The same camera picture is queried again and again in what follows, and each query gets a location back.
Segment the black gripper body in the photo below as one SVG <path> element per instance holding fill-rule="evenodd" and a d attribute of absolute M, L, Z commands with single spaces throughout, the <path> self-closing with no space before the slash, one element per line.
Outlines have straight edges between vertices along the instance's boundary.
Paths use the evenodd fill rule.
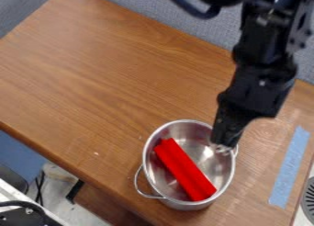
<path fill-rule="evenodd" d="M 272 118 L 291 91 L 296 75 L 292 59 L 268 65 L 238 64 L 217 103 L 258 117 Z"/>

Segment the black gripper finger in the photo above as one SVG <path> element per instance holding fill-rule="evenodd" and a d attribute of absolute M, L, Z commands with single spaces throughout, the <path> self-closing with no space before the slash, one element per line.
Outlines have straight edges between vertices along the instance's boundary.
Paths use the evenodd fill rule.
<path fill-rule="evenodd" d="M 258 117 L 252 111 L 236 106 L 219 105 L 211 134 L 211 143 L 232 149 L 243 135 L 247 124 Z"/>

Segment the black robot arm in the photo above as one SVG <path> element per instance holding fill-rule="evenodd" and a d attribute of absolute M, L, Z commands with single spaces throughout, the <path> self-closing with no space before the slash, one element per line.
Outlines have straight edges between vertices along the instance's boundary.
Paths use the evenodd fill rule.
<path fill-rule="evenodd" d="M 240 38 L 232 47 L 235 72 L 216 96 L 217 109 L 211 143 L 236 146 L 247 124 L 274 118 L 294 86 L 298 65 L 294 54 L 306 47 L 314 0 L 200 0 L 200 11 L 187 0 L 171 0 L 199 19 L 217 16 L 224 7 L 242 5 Z"/>

